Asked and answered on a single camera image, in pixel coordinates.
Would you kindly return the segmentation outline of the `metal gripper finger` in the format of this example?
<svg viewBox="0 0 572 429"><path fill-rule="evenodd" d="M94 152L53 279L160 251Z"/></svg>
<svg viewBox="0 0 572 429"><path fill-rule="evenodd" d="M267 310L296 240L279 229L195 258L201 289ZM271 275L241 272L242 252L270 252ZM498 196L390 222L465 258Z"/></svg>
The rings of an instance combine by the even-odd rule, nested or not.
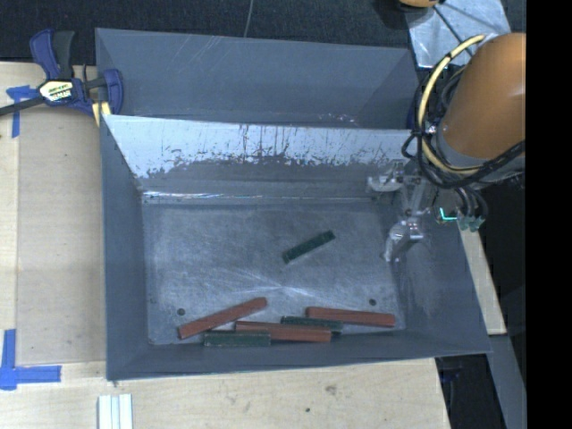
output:
<svg viewBox="0 0 572 429"><path fill-rule="evenodd" d="M399 260L413 245L425 237L420 219L409 217L395 223L387 234L383 258L391 263Z"/></svg>
<svg viewBox="0 0 572 429"><path fill-rule="evenodd" d="M366 189L373 193L390 193L402 188L404 184L404 164L391 162L384 165L380 172L368 176Z"/></svg>

